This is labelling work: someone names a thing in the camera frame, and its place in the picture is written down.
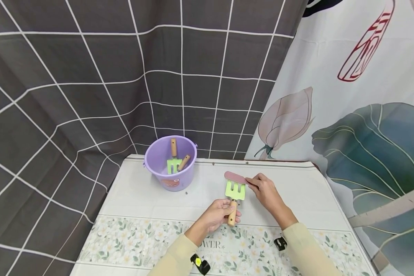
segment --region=black strap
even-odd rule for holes
[[[198,268],[199,272],[202,275],[206,275],[210,270],[210,265],[208,262],[206,260],[201,261],[201,258],[199,258],[196,254],[193,254],[193,256],[190,258],[190,261]]]
[[[280,237],[274,240],[274,244],[276,245],[279,251],[285,250],[287,248],[287,242],[284,239],[284,237]]]

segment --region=human arm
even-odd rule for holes
[[[303,276],[341,276],[333,262],[315,241],[307,227],[299,223],[291,209],[286,206],[273,181],[263,174],[246,177],[249,188],[273,215],[283,231],[287,242],[286,253]]]
[[[233,212],[230,200],[218,199],[207,208],[197,221],[167,249],[148,276],[186,276],[192,270],[190,258],[196,253],[208,233],[214,232]],[[236,222],[241,219],[241,212],[236,211]]]

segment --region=beige sleeve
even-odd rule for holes
[[[342,275],[305,225],[295,223],[283,230],[283,235],[287,242],[286,253],[303,276]]]
[[[147,276],[189,275],[192,271],[190,257],[196,253],[196,250],[198,250],[198,247],[186,235],[181,234]]]

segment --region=floral tablecloth border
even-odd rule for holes
[[[152,269],[191,224],[100,215],[77,262]],[[374,275],[352,233],[310,231],[344,276]],[[274,245],[273,240],[279,236],[279,227],[221,226],[205,239],[198,255],[209,262],[210,275],[301,276],[288,256]]]

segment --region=purple bucket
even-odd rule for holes
[[[167,160],[172,159],[172,151],[170,148],[170,139],[177,140],[177,158],[184,159],[188,154],[190,160],[187,162],[185,168],[176,174],[167,174]],[[196,159],[196,145],[183,136],[173,135],[162,137],[146,151],[144,157],[144,165],[154,174],[161,185],[172,192],[181,191],[187,188],[193,180],[193,165]]]

